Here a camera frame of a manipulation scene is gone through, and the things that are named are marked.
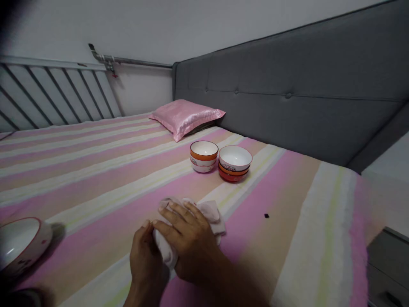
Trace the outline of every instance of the bed sheet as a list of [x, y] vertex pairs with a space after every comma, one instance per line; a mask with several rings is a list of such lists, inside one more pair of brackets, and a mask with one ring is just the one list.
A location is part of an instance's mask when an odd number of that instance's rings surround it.
[[[0, 142], [2, 223], [33, 216], [55, 231], [19, 288], [40, 288], [54, 305], [121, 306], [133, 233], [173, 195], [217, 202], [227, 227], [222, 251], [272, 304], [366, 306], [360, 176], [219, 127], [175, 143], [148, 115], [19, 131]], [[248, 149], [247, 178], [232, 184], [217, 168], [196, 173], [196, 140]], [[198, 306], [196, 292], [173, 273], [161, 305]]]

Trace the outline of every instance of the fingernail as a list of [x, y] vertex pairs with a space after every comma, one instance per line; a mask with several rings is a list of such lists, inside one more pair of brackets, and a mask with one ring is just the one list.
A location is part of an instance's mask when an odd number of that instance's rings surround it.
[[144, 221], [142, 227], [147, 228], [149, 226], [149, 220]]

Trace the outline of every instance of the gray nightstand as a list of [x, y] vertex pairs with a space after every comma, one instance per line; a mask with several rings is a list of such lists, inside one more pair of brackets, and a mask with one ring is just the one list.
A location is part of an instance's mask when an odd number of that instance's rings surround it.
[[386, 227], [368, 247], [369, 306], [409, 307], [409, 239]]

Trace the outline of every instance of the pink satin pillow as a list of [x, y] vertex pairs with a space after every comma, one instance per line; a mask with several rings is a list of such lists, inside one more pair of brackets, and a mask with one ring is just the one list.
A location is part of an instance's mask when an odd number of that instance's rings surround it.
[[200, 104], [178, 99], [156, 109], [149, 118], [155, 119], [173, 133], [179, 142], [183, 136], [197, 126], [223, 117], [226, 112]]

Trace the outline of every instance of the metal pipe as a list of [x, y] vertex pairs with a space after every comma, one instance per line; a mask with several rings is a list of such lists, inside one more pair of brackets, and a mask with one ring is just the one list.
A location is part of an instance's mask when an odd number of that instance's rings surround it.
[[162, 63], [155, 63], [155, 62], [146, 62], [140, 60], [133, 60], [128, 58], [117, 58], [113, 57], [112, 55], [100, 55], [96, 52], [94, 45], [89, 43], [89, 48], [91, 49], [92, 55], [99, 61], [104, 64], [112, 64], [116, 63], [125, 63], [125, 64], [133, 64], [133, 65], [142, 65], [142, 66], [151, 66], [151, 67], [161, 67], [161, 68], [168, 68], [172, 69], [172, 65], [170, 64], [162, 64]]

